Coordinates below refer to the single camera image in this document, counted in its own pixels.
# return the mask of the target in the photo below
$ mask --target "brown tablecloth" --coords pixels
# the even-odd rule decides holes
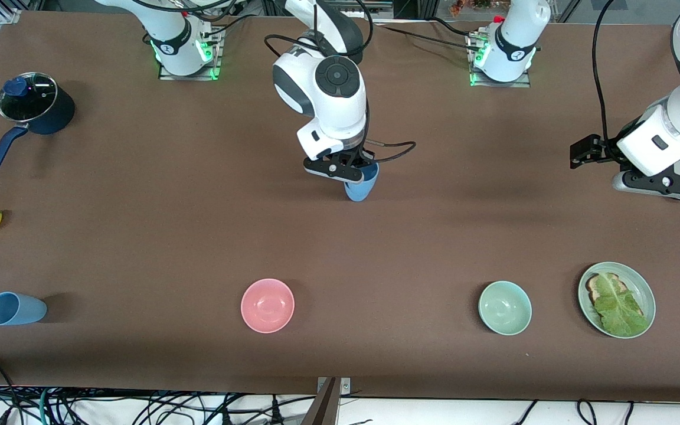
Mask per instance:
[[[50,309],[0,328],[16,384],[310,393],[337,375],[364,395],[680,400],[680,202],[614,191],[613,164],[568,167],[600,128],[591,27],[548,27],[531,89],[472,88],[464,51],[377,28],[370,137],[419,146],[361,204],[302,169],[307,118],[273,88],[262,38],[303,30],[248,19],[211,83],[158,81],[131,15],[24,13],[2,30],[0,86],[38,70],[77,104],[0,171],[0,291]],[[668,27],[605,27],[599,52],[612,132],[680,81]],[[578,309],[578,277],[605,260],[648,279],[644,336],[604,336]],[[295,293],[272,335],[238,309],[262,277]],[[502,279],[534,307],[518,336],[478,317]]]

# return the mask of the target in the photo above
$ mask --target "black cable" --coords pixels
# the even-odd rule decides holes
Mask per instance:
[[[607,141],[610,140],[607,134],[607,111],[605,110],[605,98],[602,95],[602,86],[600,84],[600,76],[597,73],[597,36],[600,33],[600,27],[602,26],[602,18],[605,16],[607,9],[613,5],[615,0],[607,0],[605,6],[602,7],[600,11],[600,16],[597,17],[597,23],[594,25],[594,36],[591,41],[591,72],[594,74],[594,86],[597,88],[597,98],[600,100],[600,113],[602,115],[602,138],[607,146]]]
[[[224,396],[224,401],[222,401],[222,404],[219,405],[219,407],[211,412],[210,415],[206,418],[206,420],[203,421],[201,425],[208,425],[209,422],[211,422],[218,414],[222,412],[223,409],[227,408],[230,404],[233,403],[233,401],[237,400],[238,398],[242,398],[245,396],[245,394],[235,394],[233,395],[232,398],[227,399],[227,397],[230,395],[230,393],[227,393],[227,395]]]
[[[8,400],[7,398],[3,398],[2,396],[0,396],[0,401],[1,401],[2,403],[5,403],[5,405],[7,406],[7,408],[14,408],[14,405],[13,405],[13,404],[9,404],[9,403],[11,403],[11,400]],[[41,421],[41,417],[38,416],[38,415],[35,414],[35,413],[31,413],[31,412],[27,411],[28,408],[37,409],[38,406],[35,406],[35,407],[31,406],[31,407],[22,408],[22,412],[24,412],[27,416],[33,417],[34,419],[38,420],[38,422],[40,422],[40,421]]]
[[[230,22],[229,24],[225,25],[224,27],[220,28],[219,30],[211,31],[211,32],[206,32],[206,33],[204,34],[204,37],[211,37],[212,35],[217,35],[218,33],[222,32],[222,31],[224,31],[224,30],[227,30],[228,28],[234,26],[235,24],[237,24],[238,22],[242,21],[243,19],[246,19],[246,17],[254,17],[254,16],[256,16],[256,15],[254,15],[254,14],[247,14],[247,15],[240,16],[240,17],[238,17],[237,19],[235,19],[235,21]]]
[[[159,396],[158,399],[161,400],[164,397],[168,397],[168,395]],[[148,416],[146,416],[146,419],[143,419],[143,422],[145,422],[147,419],[151,419],[151,404],[153,403],[153,398],[154,398],[154,396],[153,396],[153,393],[152,393],[151,395],[149,395],[148,405],[146,406],[146,408],[144,408],[143,410],[138,412],[138,415],[133,420],[132,425],[135,425],[135,423],[138,422],[138,420],[143,416],[143,411],[148,412]]]
[[[381,148],[399,148],[401,146],[408,146],[408,149],[405,149],[403,152],[394,154],[393,156],[388,156],[387,158],[382,158],[382,159],[375,159],[374,162],[378,162],[381,164],[382,162],[389,162],[393,161],[394,159],[398,159],[401,156],[404,156],[406,153],[409,153],[410,151],[413,151],[413,149],[416,147],[416,142],[413,142],[413,140],[408,140],[408,142],[402,142],[402,143],[382,143],[382,142],[376,142]]]
[[[250,409],[250,410],[249,409],[235,409],[235,410],[227,409],[227,412],[229,414],[254,414],[254,413],[259,413],[260,410],[259,409]]]
[[[591,412],[591,422],[581,413],[581,404],[586,403],[587,406],[589,406],[589,411]],[[594,415],[594,409],[591,406],[591,403],[589,403],[589,400],[585,400],[583,398],[577,400],[577,413],[578,417],[583,420],[586,425],[597,425],[597,416]]]
[[[59,395],[56,397],[57,399],[57,411],[59,411],[59,404],[62,403],[62,406],[64,406],[65,410],[67,411],[67,415],[70,416],[70,420],[72,420],[73,423],[75,424],[81,424],[84,423],[87,425],[87,422],[83,420],[78,414],[73,411],[73,408],[70,406],[70,404],[67,403],[67,399],[65,399],[63,396]]]
[[[7,425],[7,420],[9,419],[9,415],[12,413],[13,407],[10,406],[5,410],[4,413],[2,413],[2,416],[0,416],[0,425]]]
[[[382,27],[385,28],[386,30],[390,30],[390,31],[393,31],[393,32],[399,32],[399,33],[405,34],[405,35],[412,35],[413,37],[418,37],[418,38],[421,38],[422,40],[434,41],[435,43],[442,43],[443,45],[456,46],[456,47],[464,48],[466,50],[471,50],[471,51],[478,51],[479,50],[479,48],[477,46],[474,46],[474,45],[464,45],[464,44],[461,44],[461,43],[455,43],[453,41],[440,40],[439,38],[427,37],[426,35],[416,34],[415,32],[408,32],[408,31],[404,31],[404,30],[399,30],[397,28],[390,28],[386,25],[382,26]]]
[[[285,406],[285,404],[296,403],[297,401],[312,400],[314,398],[316,398],[316,397],[313,396],[313,395],[310,395],[308,397],[299,397],[299,398],[294,398],[294,399],[288,400],[288,401],[281,401],[281,403],[277,403],[275,406],[271,406],[269,408],[265,408],[262,411],[259,411],[259,413],[249,417],[249,419],[246,420],[246,422],[243,422],[240,425],[248,425],[248,423],[251,423],[254,419],[261,416],[262,414],[267,413],[268,411],[274,409],[275,407]]]
[[[185,403],[188,403],[189,401],[191,401],[192,399],[197,398],[197,397],[198,397],[197,395],[192,395],[192,396],[186,398],[184,401],[182,401],[182,403],[180,403],[180,406],[175,406],[175,408],[172,408],[172,410],[169,410],[169,411],[166,411],[166,412],[160,414],[159,417],[156,418],[156,425],[159,425],[160,423],[164,422],[169,417],[169,415],[175,413],[175,411],[179,408],[184,408]]]
[[[5,382],[7,383],[7,387],[9,387],[10,393],[12,394],[13,406],[16,407],[17,411],[19,412],[19,422],[21,423],[21,425],[25,425],[25,415],[22,413],[22,407],[19,405],[19,398],[17,398],[17,394],[14,392],[14,385],[12,384],[12,380],[10,379],[7,372],[5,372],[4,369],[2,369],[2,366],[0,366],[0,374],[2,374],[2,377],[5,379]]]
[[[519,419],[518,422],[514,423],[513,425],[522,425],[526,421],[527,417],[529,416],[529,412],[531,412],[531,409],[533,409],[534,406],[537,405],[538,401],[539,400],[532,401],[532,403],[529,404],[529,407],[526,409],[526,411],[524,411],[524,416],[522,416],[521,419]]]
[[[264,44],[267,45],[267,47],[269,48],[269,50],[272,51],[272,53],[275,54],[276,57],[280,57],[280,56],[281,56],[280,52],[276,51],[276,50],[272,47],[272,45],[269,44],[269,40],[274,40],[274,39],[276,39],[276,40],[283,40],[283,41],[289,41],[290,43],[292,43],[292,44],[294,44],[294,45],[299,45],[299,46],[301,46],[301,47],[305,47],[305,48],[308,48],[308,49],[311,49],[311,50],[319,51],[319,48],[318,48],[317,46],[315,46],[315,45],[310,45],[310,44],[306,43],[305,41],[296,40],[295,38],[290,38],[290,37],[287,37],[287,36],[285,36],[285,35],[280,35],[280,34],[270,34],[270,35],[267,35],[267,36],[264,37]]]
[[[200,393],[199,393],[199,403],[201,403],[201,410],[202,410],[202,414],[203,414],[203,420],[206,420],[206,405],[203,404],[203,397],[201,396]]]
[[[189,415],[189,414],[187,414],[187,413],[183,413],[183,412],[181,412],[181,411],[173,411],[173,412],[170,412],[170,414],[179,414],[179,415],[181,415],[181,416],[187,417],[188,419],[191,420],[192,425],[196,425],[196,420],[194,419],[194,417],[192,417],[191,415]],[[162,415],[159,415],[159,417],[156,418],[156,425],[160,425],[160,423],[164,422],[164,419],[167,419],[167,417],[169,417],[169,415],[167,415],[167,416],[166,416],[164,419],[162,419],[162,421],[160,422],[160,421],[159,421],[159,418],[161,418],[161,417],[162,417]]]
[[[357,48],[355,48],[351,51],[347,51],[345,53],[338,52],[337,56],[345,56],[345,57],[354,56],[354,55],[359,54],[362,51],[364,51],[364,49],[367,48],[369,43],[372,42],[372,36],[374,34],[374,19],[372,18],[372,12],[369,11],[369,8],[367,8],[367,6],[364,5],[364,2],[362,0],[355,0],[355,2],[358,3],[359,6],[361,6],[361,9],[364,11],[364,15],[367,17],[367,21],[369,21],[369,35],[367,35],[367,40],[364,41],[364,43],[362,45],[358,46]],[[316,21],[316,6],[314,6],[314,21]],[[276,50],[274,50],[274,48],[272,48],[272,45],[270,45],[269,42],[267,42],[267,40],[271,40],[272,38],[278,38],[278,40],[291,41],[292,43],[297,44],[299,46],[303,46],[305,48],[310,48],[311,50],[319,51],[319,52],[322,52],[322,54],[324,54],[324,52],[321,51],[321,49],[319,49],[315,45],[308,45],[306,43],[301,43],[300,41],[295,40],[294,38],[289,38],[289,37],[286,37],[284,35],[279,35],[279,34],[267,35],[266,37],[264,37],[264,43],[267,45],[269,50],[272,51],[272,53],[275,54],[278,57],[280,57],[280,53],[278,53]],[[316,40],[314,40],[314,43],[316,45],[319,45],[318,41],[316,41]]]
[[[448,22],[445,22],[445,21],[443,21],[442,19],[440,19],[440,18],[438,18],[438,17],[436,17],[436,16],[427,17],[427,18],[425,19],[425,21],[440,22],[440,24],[442,24],[445,28],[447,28],[448,30],[450,30],[450,32],[455,32],[455,33],[458,34],[458,35],[469,35],[469,32],[467,32],[467,31],[461,31],[461,30],[459,30],[459,29],[453,28],[450,24],[448,24]]]
[[[49,401],[49,398],[46,398],[45,406],[44,406],[44,412],[48,416],[50,423],[63,423],[63,421],[61,420],[61,417],[60,417],[60,420],[57,421],[57,416],[54,416],[54,406],[57,406],[57,416],[60,416],[60,409],[59,409],[59,401],[58,400],[57,400],[56,404],[52,404]]]
[[[632,413],[634,413],[634,401],[629,401],[629,411],[626,412],[626,419],[623,420],[623,425],[629,425]]]
[[[227,2],[232,2],[235,3],[235,0],[217,0],[216,2],[209,3],[208,5],[203,5],[203,6],[197,6],[195,8],[165,8],[164,6],[157,6],[157,5],[151,5],[149,3],[144,2],[143,0],[132,0],[134,3],[147,7],[149,9],[153,9],[155,11],[163,11],[163,12],[187,12],[187,13],[194,13],[194,12],[201,12],[205,11],[206,9],[211,9],[211,8],[216,8],[217,6],[224,5],[224,3]]]
[[[233,420],[230,417],[230,411],[227,408],[222,408],[222,425],[233,425]]]
[[[269,425],[285,425],[285,418],[280,413],[276,394],[272,394],[272,419],[269,421]]]
[[[165,394],[165,395],[159,396],[159,398],[157,398],[156,401],[153,401],[153,400],[152,400],[153,397],[152,397],[152,398],[149,398],[149,405],[146,407],[146,409],[144,409],[145,411],[148,412],[148,415],[146,415],[146,418],[143,419],[143,420],[141,421],[140,425],[143,425],[143,422],[146,422],[147,420],[148,420],[148,422],[149,422],[149,425],[151,425],[151,417],[152,417],[157,411],[161,410],[161,409],[164,408],[165,406],[173,406],[172,411],[175,411],[175,410],[178,409],[178,408],[184,407],[184,404],[185,404],[185,403],[188,403],[188,402],[191,401],[193,398],[196,398],[196,396],[194,395],[194,396],[192,396],[192,397],[190,397],[190,398],[188,398],[188,399],[182,401],[181,403],[173,403],[173,401],[174,401],[176,398],[184,397],[184,396],[186,396],[186,395],[188,395],[188,394],[189,394],[189,393],[174,393],[173,395]],[[172,397],[172,398],[170,398],[169,400],[166,400],[166,401],[162,400],[162,398],[165,398],[165,397]],[[156,407],[155,409],[153,409],[153,411],[152,411],[152,410],[151,410],[151,404],[159,404],[159,406]],[[140,417],[141,414],[143,414],[143,411],[140,411],[140,413],[139,413],[138,416],[135,418],[135,420],[138,420],[138,418]]]
[[[410,146],[410,148],[405,149],[403,152],[394,154],[393,156],[388,156],[387,158],[382,159],[372,159],[373,162],[381,164],[382,162],[393,161],[393,159],[398,159],[401,156],[404,156],[406,153],[413,151],[413,149],[416,147],[416,142],[413,142],[413,140],[408,140],[408,142],[403,143],[382,143],[377,142],[377,140],[369,140],[367,136],[369,135],[369,124],[371,123],[371,120],[372,113],[369,108],[369,99],[367,99],[367,122],[366,124],[364,124],[364,135],[362,136],[361,140],[364,140],[364,142],[369,142],[371,145],[375,145],[381,148],[399,148],[401,146]]]
[[[233,8],[235,8],[235,0],[233,0],[232,3],[229,4],[229,6],[224,8],[224,10],[222,11],[222,13],[219,14],[219,16],[210,17],[210,16],[204,15],[201,12],[194,12],[193,14],[194,14],[195,17],[199,18],[201,21],[219,22],[219,21],[221,21],[221,19],[223,19],[224,17],[229,15],[229,13],[233,11]]]

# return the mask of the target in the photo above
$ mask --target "plastic cup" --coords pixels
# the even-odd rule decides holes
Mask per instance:
[[[345,193],[353,202],[361,202],[367,199],[377,181],[377,175],[380,175],[380,165],[374,162],[374,164],[362,167],[360,170],[364,173],[364,180],[361,183],[345,183]]]
[[[46,316],[46,304],[22,293],[0,293],[0,326],[26,325]]]

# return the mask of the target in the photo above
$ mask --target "light green bowl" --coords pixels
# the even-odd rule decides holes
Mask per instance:
[[[618,277],[621,278],[621,282],[625,283],[626,287],[631,290],[634,299],[637,304],[639,304],[640,309],[642,309],[642,313],[645,313],[645,318],[648,322],[647,328],[642,331],[642,333],[634,336],[616,336],[602,328],[600,315],[594,310],[594,305],[591,303],[591,298],[589,297],[589,290],[586,289],[586,283],[589,282],[589,279],[595,274],[600,273],[617,274]],[[629,266],[624,266],[624,264],[620,263],[612,263],[612,261],[597,263],[584,272],[578,283],[578,305],[595,328],[599,329],[603,334],[612,336],[613,338],[631,339],[641,336],[650,329],[652,323],[655,321],[655,296],[652,294],[650,285],[647,285],[647,280]]]
[[[500,335],[518,335],[531,321],[531,301],[513,282],[490,283],[479,297],[479,317],[484,325]]]

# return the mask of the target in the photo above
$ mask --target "pink bowl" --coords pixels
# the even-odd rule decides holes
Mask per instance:
[[[294,309],[292,291],[276,279],[257,280],[243,293],[240,301],[243,321],[261,334],[271,334],[285,328]]]

